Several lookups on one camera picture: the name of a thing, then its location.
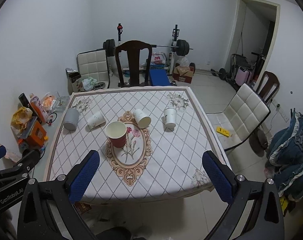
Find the dumbbell on floor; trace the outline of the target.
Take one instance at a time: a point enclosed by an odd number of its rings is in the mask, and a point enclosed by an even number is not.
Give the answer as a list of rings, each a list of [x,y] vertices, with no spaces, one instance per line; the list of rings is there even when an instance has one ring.
[[[219,71],[215,71],[214,69],[211,69],[210,72],[213,76],[217,76],[221,80],[226,81],[227,73],[226,73],[226,70],[224,68],[220,68]]]

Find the white paper cup right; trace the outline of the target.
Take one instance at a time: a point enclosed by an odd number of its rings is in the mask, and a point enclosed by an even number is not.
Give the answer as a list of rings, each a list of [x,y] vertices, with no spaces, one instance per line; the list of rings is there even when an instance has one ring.
[[[166,108],[164,110],[165,126],[173,129],[176,126],[177,110],[175,108]]]

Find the dark wooden chair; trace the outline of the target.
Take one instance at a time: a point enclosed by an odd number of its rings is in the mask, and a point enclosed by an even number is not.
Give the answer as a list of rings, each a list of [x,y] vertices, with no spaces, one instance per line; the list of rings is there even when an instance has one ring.
[[[279,90],[279,87],[280,82],[277,76],[272,72],[265,71],[260,83],[258,84],[256,93],[267,104]]]
[[[135,61],[135,53],[133,52],[126,52],[127,58],[128,58],[128,66],[129,66],[129,75],[130,75],[130,80],[129,84],[126,85],[124,82],[123,78],[123,70],[122,67],[121,69],[118,69],[118,75],[119,75],[119,83],[118,86],[123,88],[123,87],[137,87],[137,86],[148,86],[149,85],[149,71],[150,71],[150,66],[147,70],[145,70],[145,76],[144,76],[144,82],[140,82],[139,79],[139,60]]]

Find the cream padded chair back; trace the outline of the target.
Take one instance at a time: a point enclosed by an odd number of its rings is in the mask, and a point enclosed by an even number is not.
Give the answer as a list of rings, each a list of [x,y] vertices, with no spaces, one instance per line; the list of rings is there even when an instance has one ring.
[[[110,87],[110,70],[105,49],[97,49],[79,53],[77,66],[80,81],[92,77],[97,82],[105,83],[105,89]]]

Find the white paper cup middle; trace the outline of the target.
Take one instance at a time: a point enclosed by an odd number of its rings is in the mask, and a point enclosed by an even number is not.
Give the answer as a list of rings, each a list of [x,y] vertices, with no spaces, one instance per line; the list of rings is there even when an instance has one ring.
[[[139,128],[146,128],[151,123],[151,118],[141,109],[135,109],[133,113],[134,119]]]

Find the cream padded chair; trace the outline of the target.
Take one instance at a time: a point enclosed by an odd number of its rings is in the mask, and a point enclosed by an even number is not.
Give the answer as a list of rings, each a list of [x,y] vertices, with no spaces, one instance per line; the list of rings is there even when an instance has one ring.
[[[224,111],[207,117],[214,128],[221,127],[231,133],[229,137],[218,134],[222,147],[229,151],[249,139],[269,114],[270,109],[263,99],[244,83]]]
[[[80,81],[92,77],[97,82],[105,83],[105,89],[110,87],[110,70],[105,49],[97,49],[79,53],[77,66]]]

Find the red paper cup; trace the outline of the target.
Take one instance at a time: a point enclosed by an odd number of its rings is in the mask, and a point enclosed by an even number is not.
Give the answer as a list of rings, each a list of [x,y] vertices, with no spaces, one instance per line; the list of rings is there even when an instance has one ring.
[[[126,125],[121,121],[109,123],[105,128],[106,136],[116,148],[123,148],[126,143]]]

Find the small printed carton box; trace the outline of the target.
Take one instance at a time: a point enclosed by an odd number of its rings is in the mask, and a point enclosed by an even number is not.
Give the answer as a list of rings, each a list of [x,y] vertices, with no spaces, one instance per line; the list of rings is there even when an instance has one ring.
[[[66,76],[67,76],[67,88],[68,92],[71,94],[73,92],[84,92],[84,87],[81,79],[81,75],[78,71],[73,70],[71,68],[66,68]]]

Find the white paper cup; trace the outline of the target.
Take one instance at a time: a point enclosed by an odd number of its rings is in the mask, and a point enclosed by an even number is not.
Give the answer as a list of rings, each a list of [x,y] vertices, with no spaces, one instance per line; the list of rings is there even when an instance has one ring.
[[[146,128],[151,123],[151,118],[141,109],[135,109],[133,113],[134,119],[139,128]]]
[[[106,122],[104,115],[101,111],[98,111],[94,113],[93,116],[91,116],[87,120],[87,126],[89,129],[94,129],[97,126],[100,126],[101,124],[104,124]]]
[[[175,108],[166,108],[164,110],[165,126],[173,129],[176,126],[177,110]]]

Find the yellow object on floor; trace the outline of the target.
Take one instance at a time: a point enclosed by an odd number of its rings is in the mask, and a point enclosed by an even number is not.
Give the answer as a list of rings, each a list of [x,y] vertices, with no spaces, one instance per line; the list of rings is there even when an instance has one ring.
[[[220,126],[216,127],[216,132],[227,138],[231,136],[231,133],[228,130],[226,130]]]

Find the orange snack bag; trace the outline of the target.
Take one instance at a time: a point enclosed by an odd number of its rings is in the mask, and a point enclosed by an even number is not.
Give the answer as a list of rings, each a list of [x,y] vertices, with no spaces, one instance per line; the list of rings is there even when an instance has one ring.
[[[55,104],[56,97],[52,94],[46,94],[41,100],[41,105],[46,112],[49,112]]]

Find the grey cup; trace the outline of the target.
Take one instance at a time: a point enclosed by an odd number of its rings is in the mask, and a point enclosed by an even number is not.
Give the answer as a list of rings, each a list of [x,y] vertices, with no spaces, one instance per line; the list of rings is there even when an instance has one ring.
[[[63,126],[69,131],[75,131],[79,120],[79,112],[76,108],[69,108],[64,116]]]

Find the orange box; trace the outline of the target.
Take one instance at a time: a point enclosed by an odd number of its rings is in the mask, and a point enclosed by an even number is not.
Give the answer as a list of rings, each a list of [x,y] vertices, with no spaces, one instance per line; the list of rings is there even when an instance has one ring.
[[[45,143],[45,136],[47,132],[43,126],[39,123],[36,117],[32,117],[28,122],[27,126],[20,135],[20,138],[29,146],[42,147]]]

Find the orange pink bottle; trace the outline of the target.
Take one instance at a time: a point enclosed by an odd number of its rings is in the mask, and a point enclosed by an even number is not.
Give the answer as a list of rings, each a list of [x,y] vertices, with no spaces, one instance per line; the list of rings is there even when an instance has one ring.
[[[33,93],[30,94],[29,97],[30,97],[30,104],[33,107],[34,111],[36,111],[41,121],[46,123],[48,120],[48,114],[43,108],[39,97],[35,96]]]

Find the yellow plastic bag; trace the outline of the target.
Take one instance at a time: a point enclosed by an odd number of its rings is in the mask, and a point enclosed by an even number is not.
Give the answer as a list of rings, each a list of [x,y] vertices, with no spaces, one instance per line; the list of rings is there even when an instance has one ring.
[[[32,110],[26,107],[20,107],[13,114],[10,126],[11,126],[11,130],[16,136],[20,136],[20,134],[24,131],[32,115],[33,115]]]

